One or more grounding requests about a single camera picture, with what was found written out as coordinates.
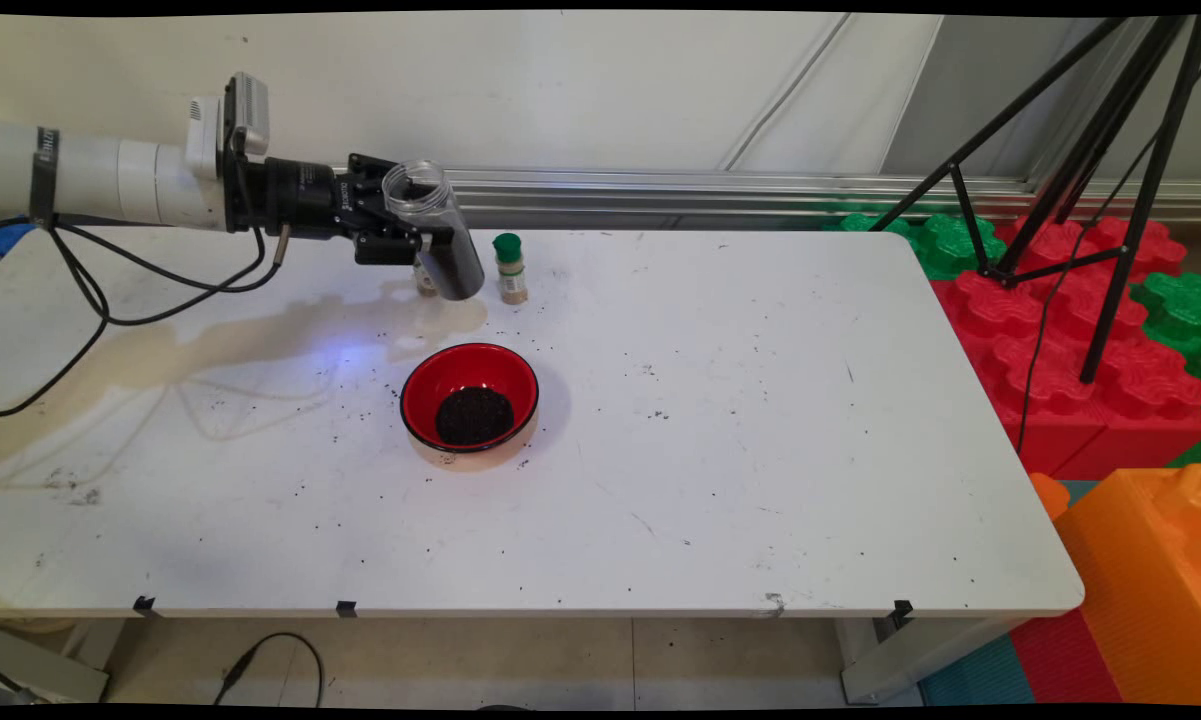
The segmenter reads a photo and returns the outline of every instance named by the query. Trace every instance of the red bowl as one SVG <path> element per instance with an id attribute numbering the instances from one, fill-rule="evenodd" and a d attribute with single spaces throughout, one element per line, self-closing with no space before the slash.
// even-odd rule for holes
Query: red bowl
<path id="1" fill-rule="evenodd" d="M 512 428 L 480 445 L 448 445 L 436 432 L 441 402 L 459 389 L 489 388 L 512 404 Z M 468 342 L 446 347 L 423 360 L 404 382 L 400 418 L 422 445 L 446 452 L 477 452 L 508 442 L 524 430 L 537 409 L 537 374 L 522 356 L 503 346 Z"/>

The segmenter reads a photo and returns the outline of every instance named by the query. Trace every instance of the black cable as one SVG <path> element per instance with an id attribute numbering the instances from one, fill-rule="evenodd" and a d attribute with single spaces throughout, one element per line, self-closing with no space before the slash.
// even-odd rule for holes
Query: black cable
<path id="1" fill-rule="evenodd" d="M 247 214 L 247 216 L 252 220 L 253 203 L 251 199 L 249 199 L 247 185 L 245 184 L 245 176 L 244 176 L 244 164 L 237 163 L 235 170 L 241 188 L 240 196 L 244 197 L 245 214 Z M 18 224 L 30 224 L 30 222 L 32 221 L 29 218 L 6 218 L 6 220 L 0 220 L 0 228 L 6 228 L 10 226 L 18 226 Z M 280 264 L 283 260 L 282 256 L 276 254 L 275 258 L 271 258 L 271 268 L 268 269 L 267 274 L 262 275 L 261 278 L 257 278 L 257 281 L 244 286 L 231 287 L 231 283 L 244 277 L 244 275 L 252 272 L 258 265 L 262 264 L 262 260 L 265 259 L 265 244 L 262 242 L 262 230 L 258 227 L 256 220 L 251 222 L 251 227 L 253 228 L 253 240 L 256 240 L 258 245 L 257 259 L 253 259 L 253 263 L 249 264 L 247 268 L 240 270 L 240 272 L 231 275 L 228 281 L 226 281 L 225 283 L 216 286 L 211 286 L 208 283 L 199 283 L 197 281 L 192 281 L 191 278 L 184 278 L 181 277 L 181 275 L 169 272 L 169 270 L 165 270 L 159 265 L 151 264 L 149 263 L 149 260 L 143 260 L 142 258 L 138 258 L 137 254 L 132 254 L 132 252 L 129 252 L 119 246 L 112 245 L 112 242 L 102 240 L 101 236 L 96 236 L 96 234 L 92 234 L 91 232 L 76 228 L 73 224 L 56 224 L 56 227 L 60 227 L 66 232 L 78 234 L 78 236 L 85 238 L 85 240 L 92 241 L 104 247 L 106 250 L 110 250 L 121 258 L 135 262 L 138 265 L 147 268 L 148 270 L 153 270 L 153 272 L 161 274 L 166 278 L 184 284 L 190 284 L 192 287 L 207 288 L 207 292 L 201 293 L 201 295 L 198 296 L 193 296 L 192 300 L 189 300 L 179 306 L 171 307 L 169 310 L 166 310 L 163 313 L 148 316 L 148 318 L 137 318 L 137 319 L 114 318 L 114 316 L 110 316 L 110 305 L 107 302 L 106 295 L 103 295 L 102 287 L 95 278 L 92 278 L 92 275 L 89 274 L 88 269 L 84 268 L 84 264 L 80 263 L 79 258 L 76 258 L 74 252 L 71 252 L 71 248 L 68 247 L 68 245 L 66 245 L 65 241 L 62 241 L 61 236 L 56 234 L 55 223 L 47 224 L 46 230 L 48 232 L 48 234 L 50 234 L 53 245 L 56 246 L 56 251 L 59 251 L 59 254 L 62 257 L 62 262 L 66 263 L 66 266 L 68 266 L 68 270 L 71 272 L 71 278 L 74 280 L 76 287 L 80 288 L 80 293 L 82 295 L 84 295 L 84 300 L 88 301 L 89 306 L 92 307 L 94 313 L 98 316 L 101 323 L 98 324 L 97 331 L 92 332 L 92 337 L 89 337 L 89 341 L 84 343 L 84 346 L 79 349 L 79 352 L 74 354 L 74 356 L 71 358 L 68 364 L 64 365 L 62 368 L 59 370 L 59 372 L 56 372 L 56 374 L 54 374 L 50 378 L 50 380 L 44 383 L 43 386 L 37 389 L 36 392 L 32 392 L 32 396 L 19 402 L 19 404 L 16 404 L 14 407 L 10 407 L 10 409 L 7 410 L 0 410 L 0 418 L 16 415 L 28 409 L 28 407 L 30 407 L 32 402 L 36 402 L 38 398 L 41 398 L 41 396 L 50 391 L 50 389 L 55 386 L 56 383 L 60 382 L 62 377 L 65 377 L 66 373 L 68 373 L 71 368 L 73 368 L 80 361 L 80 359 L 89 352 L 89 348 L 92 348 L 94 343 L 98 342 L 98 338 L 102 337 L 102 332 L 106 331 L 108 324 L 144 325 L 148 323 L 155 323 L 157 320 L 169 318 L 169 316 L 175 316 L 178 313 L 181 313 L 181 311 L 187 310 L 189 307 L 192 307 L 193 305 L 197 305 L 207 299 L 210 299 L 213 295 L 216 295 L 216 293 L 220 292 L 257 290 L 257 288 L 261 288 L 263 284 L 270 281 L 271 277 L 275 277 L 275 274 L 280 269 Z"/>
<path id="2" fill-rule="evenodd" d="M 1199 72 L 1195 73 L 1195 79 L 1191 80 L 1191 85 L 1200 82 L 1201 78 L 1201 64 Z M 1022 454 L 1022 442 L 1026 438 L 1026 410 L 1030 406 L 1030 376 L 1035 374 L 1035 361 L 1040 358 L 1040 346 L 1044 346 L 1044 325 L 1048 322 L 1048 305 L 1053 302 L 1053 295 L 1057 295 L 1058 288 L 1062 287 L 1062 281 L 1065 281 L 1066 274 L 1071 272 L 1071 264 L 1075 263 L 1076 254 L 1080 252 L 1080 241 L 1085 240 L 1085 234 L 1088 233 L 1093 227 L 1098 224 L 1098 220 L 1103 217 L 1103 214 L 1107 211 L 1111 202 L 1116 199 L 1118 192 L 1122 187 L 1125 187 L 1125 182 L 1129 182 L 1129 176 L 1134 174 L 1134 170 L 1139 168 L 1139 163 L 1143 161 L 1145 155 L 1157 144 L 1159 136 L 1161 134 L 1163 127 L 1157 128 L 1157 132 L 1152 133 L 1152 137 L 1147 140 L 1147 145 L 1139 151 L 1139 156 L 1129 164 L 1129 169 L 1125 170 L 1125 175 L 1121 178 L 1121 181 L 1116 184 L 1116 187 L 1107 196 L 1107 199 L 1103 202 L 1103 205 L 1093 214 L 1093 217 L 1085 223 L 1083 228 L 1080 228 L 1080 234 L 1076 236 L 1075 245 L 1071 246 L 1071 254 L 1066 258 L 1066 263 L 1063 263 L 1060 272 L 1058 272 L 1058 281 L 1053 283 L 1053 290 L 1048 292 L 1048 295 L 1044 299 L 1044 306 L 1040 307 L 1040 331 L 1035 336 L 1035 350 L 1030 353 L 1030 364 L 1026 366 L 1026 388 L 1022 392 L 1022 420 L 1017 428 L 1017 446 L 1015 451 Z"/>
<path id="3" fill-rule="evenodd" d="M 222 689 L 217 691 L 217 697 L 213 698 L 214 706 L 220 706 L 222 696 L 226 695 L 226 691 L 229 691 L 229 689 L 232 689 L 235 683 L 240 680 L 240 676 L 244 676 L 244 670 L 247 670 L 247 666 L 253 661 L 253 654 L 262 647 L 262 643 L 265 643 L 270 638 L 293 638 L 306 646 L 307 650 L 311 652 L 311 656 L 316 659 L 316 707 L 319 707 L 319 703 L 324 701 L 325 697 L 325 665 L 319 660 L 319 653 L 316 652 L 316 646 L 309 643 L 307 638 L 304 638 L 298 632 L 271 632 L 270 635 L 267 635 L 267 637 L 253 643 L 253 647 L 249 648 L 249 650 L 245 650 L 244 655 L 241 655 L 239 660 L 235 660 L 235 665 L 231 666 L 231 670 L 226 671 L 226 677 L 222 678 Z"/>
<path id="4" fill-rule="evenodd" d="M 1 671 L 0 671 L 0 684 L 1 684 L 1 685 L 5 685 L 6 688 L 8 688 L 8 690 L 10 690 L 10 691 L 11 691 L 12 694 L 19 694 L 19 692 L 23 692 L 23 686 L 20 686 L 20 685 L 18 684 L 18 683 L 14 683 L 14 682 L 12 682 L 12 680 L 11 680 L 11 679 L 8 678 L 8 674 L 5 674 L 5 673 L 1 673 Z"/>
<path id="5" fill-rule="evenodd" d="M 245 211 L 247 211 L 249 217 L 252 218 L 253 217 L 253 203 L 249 199 L 247 186 L 245 186 L 245 182 L 244 182 L 244 164 L 243 163 L 235 163 L 235 173 L 237 173 L 237 178 L 239 178 L 239 184 L 240 184 L 240 188 L 241 188 L 240 196 L 244 197 L 244 208 L 245 208 Z M 240 270 L 240 272 L 235 272 L 234 275 L 231 275 L 231 277 L 227 278 L 225 282 L 219 283 L 216 286 L 211 286 L 210 290 L 204 290 L 204 292 L 199 293 L 199 295 L 193 296 L 193 299 L 190 299 L 186 302 L 183 302 L 181 305 L 177 305 L 174 307 L 171 307 L 169 310 L 162 311 L 162 313 L 149 314 L 149 316 L 147 316 L 147 318 L 114 318 L 114 316 L 110 316 L 110 313 L 107 313 L 107 314 L 100 313 L 98 316 L 101 316 L 101 318 L 106 319 L 110 324 L 121 325 L 121 328 L 137 328 L 137 325 L 147 325 L 147 324 L 151 324 L 151 323 L 156 323 L 156 322 L 163 320 L 166 318 L 171 318 L 172 316 L 181 313 L 181 311 L 184 311 L 184 310 L 190 310 L 190 307 L 199 305 L 201 302 L 203 302 L 203 301 L 205 301 L 205 300 L 208 300 L 208 299 L 217 295 L 217 293 L 222 292 L 225 288 L 231 287 L 231 283 L 234 283 L 239 278 L 243 278 L 244 275 L 251 274 L 258 265 L 262 264 L 262 260 L 265 259 L 265 245 L 263 245 L 263 242 L 262 242 L 262 230 L 261 230 L 261 228 L 258 228 L 258 226 L 257 226 L 256 222 L 252 223 L 252 227 L 253 227 L 253 238 L 256 238 L 256 240 L 258 242 L 258 256 L 257 256 L 257 258 L 253 258 L 252 263 L 249 263 L 249 265 L 245 266 L 243 270 Z M 276 270 L 279 270 L 279 269 L 280 269 L 279 263 L 273 263 L 271 264 L 271 269 L 267 270 L 267 274 L 263 275 L 262 278 L 258 278 L 257 282 L 253 282 L 251 284 L 244 286 L 245 290 L 257 290 L 258 287 L 262 287 L 263 284 L 267 283 L 267 281 L 270 281 L 270 278 L 274 277 Z M 84 286 L 80 284 L 80 278 L 79 277 L 76 277 L 74 282 L 80 287 L 80 292 L 85 292 L 84 290 Z"/>

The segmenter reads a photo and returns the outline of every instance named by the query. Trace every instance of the white wall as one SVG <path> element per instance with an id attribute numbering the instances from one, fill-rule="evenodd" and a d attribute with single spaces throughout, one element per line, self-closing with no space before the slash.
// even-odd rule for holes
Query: white wall
<path id="1" fill-rule="evenodd" d="M 184 142 L 235 70 L 271 91 L 271 154 L 453 167 L 723 167 L 838 13 L 0 14 L 0 118 Z M 876 173 L 937 14 L 855 14 L 740 170 Z"/>

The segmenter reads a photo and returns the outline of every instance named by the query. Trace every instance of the green-capped spice jar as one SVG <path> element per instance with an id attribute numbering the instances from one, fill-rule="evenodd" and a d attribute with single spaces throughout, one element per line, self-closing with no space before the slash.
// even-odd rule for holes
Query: green-capped spice jar
<path id="1" fill-rule="evenodd" d="M 494 239 L 494 251 L 498 252 L 498 292 L 503 302 L 519 305 L 528 300 L 528 287 L 524 283 L 524 254 L 519 250 L 519 235 L 504 232 Z"/>

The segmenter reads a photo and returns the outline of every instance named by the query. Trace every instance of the spice jar label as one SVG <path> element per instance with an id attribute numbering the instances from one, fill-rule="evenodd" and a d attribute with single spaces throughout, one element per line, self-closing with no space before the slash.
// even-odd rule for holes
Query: spice jar label
<path id="1" fill-rule="evenodd" d="M 524 272 L 498 275 L 498 290 L 501 292 L 524 292 L 526 287 L 524 283 Z"/>

